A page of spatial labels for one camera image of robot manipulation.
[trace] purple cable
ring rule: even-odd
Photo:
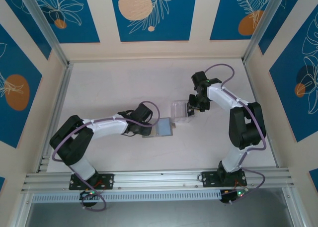
[[[207,69],[204,71],[204,73],[206,73],[206,72],[207,72],[208,70],[210,70],[211,68],[217,67],[217,66],[226,66],[226,67],[228,67],[228,68],[230,68],[230,69],[232,70],[232,75],[231,75],[231,77],[228,78],[228,79],[226,79],[224,82],[222,82],[222,84],[221,84],[221,89],[222,89],[226,94],[228,94],[232,99],[236,100],[240,105],[242,105],[242,106],[248,111],[249,115],[251,116],[251,118],[252,118],[252,120],[253,120],[253,122],[254,122],[254,124],[255,124],[257,130],[258,130],[258,133],[259,133],[259,135],[260,135],[260,137],[261,137],[261,139],[262,139],[262,141],[263,141],[263,145],[264,145],[264,147],[262,147],[262,148],[250,148],[250,149],[248,149],[248,150],[243,154],[241,160],[240,160],[239,163],[238,163],[239,165],[241,165],[241,164],[243,163],[244,159],[246,158],[247,153],[248,153],[249,151],[264,151],[264,150],[267,148],[267,144],[266,144],[266,141],[265,141],[265,137],[264,137],[264,135],[263,135],[263,132],[262,132],[262,130],[261,130],[261,128],[260,128],[260,126],[259,126],[259,124],[258,124],[258,122],[257,122],[257,120],[256,120],[256,118],[255,118],[255,116],[254,116],[254,114],[252,113],[252,111],[248,108],[248,106],[247,106],[246,104],[244,104],[242,101],[240,101],[235,95],[233,95],[232,93],[228,92],[225,88],[223,88],[224,84],[227,83],[228,81],[230,81],[230,80],[234,77],[234,75],[235,75],[235,70],[234,70],[234,68],[233,68],[232,66],[228,65],[228,64],[219,63],[219,64],[215,64],[215,65],[213,65],[213,66],[210,66],[209,68],[207,68]],[[265,176],[264,176],[262,173],[257,172],[257,171],[252,171],[252,170],[246,169],[246,168],[244,168],[244,167],[242,167],[242,170],[249,171],[249,172],[252,172],[252,173],[261,175],[261,176],[263,177],[263,181],[262,181],[257,187],[255,187],[253,190],[249,191],[249,193],[253,192],[253,191],[256,190],[256,189],[259,189],[259,188],[264,184],[264,182],[265,182]]]
[[[103,119],[96,119],[96,120],[94,120],[94,123],[99,123],[99,122],[108,121],[108,120],[114,120],[114,121],[115,121],[115,120],[123,120],[123,121],[129,121],[129,122],[138,124],[139,126],[142,126],[142,127],[153,127],[153,126],[155,126],[155,125],[159,122],[159,119],[160,119],[160,111],[159,111],[159,108],[158,108],[158,106],[157,106],[155,103],[153,103],[153,102],[151,102],[151,101],[143,101],[143,102],[141,102],[140,104],[143,104],[143,103],[152,104],[152,105],[156,108],[156,110],[157,110],[157,112],[158,112],[158,118],[157,118],[157,120],[156,120],[153,124],[151,124],[151,125],[141,124],[141,123],[139,123],[139,122],[137,122],[137,121],[135,121],[135,120],[132,120],[132,119],[113,118],[113,117],[111,117],[111,118],[103,118]],[[86,124],[83,124],[83,125],[79,126],[78,128],[76,128],[75,130],[73,130],[72,132],[70,132],[70,133],[60,142],[60,144],[59,144],[59,145],[56,147],[56,149],[54,150],[54,152],[53,152],[53,154],[52,154],[52,160],[54,160],[54,161],[59,161],[59,162],[63,162],[62,160],[55,158],[55,155],[57,154],[58,150],[61,148],[61,146],[62,146],[73,134],[77,133],[79,130],[81,130],[82,128],[84,128],[84,127],[86,127],[86,126],[88,126],[88,125],[90,125],[90,124],[92,124],[92,122],[88,122],[88,123],[86,123]],[[104,197],[102,197],[102,195],[101,195],[94,187],[92,187],[92,186],[89,185],[84,179],[82,179],[81,176],[78,175],[73,168],[71,168],[70,166],[68,166],[68,167],[69,167],[69,168],[71,169],[71,171],[79,178],[79,180],[81,180],[86,186],[88,186],[91,190],[93,190],[93,191],[96,193],[95,195],[98,196],[98,197],[103,201],[103,203],[104,203],[104,207],[103,207],[102,209],[87,208],[87,207],[84,206],[84,200],[85,200],[85,199],[87,198],[87,196],[89,196],[89,195],[86,195],[86,196],[82,199],[82,201],[81,201],[81,205],[83,206],[83,209],[88,210],[88,211],[93,211],[93,212],[100,212],[100,211],[106,210],[106,200],[104,199]]]

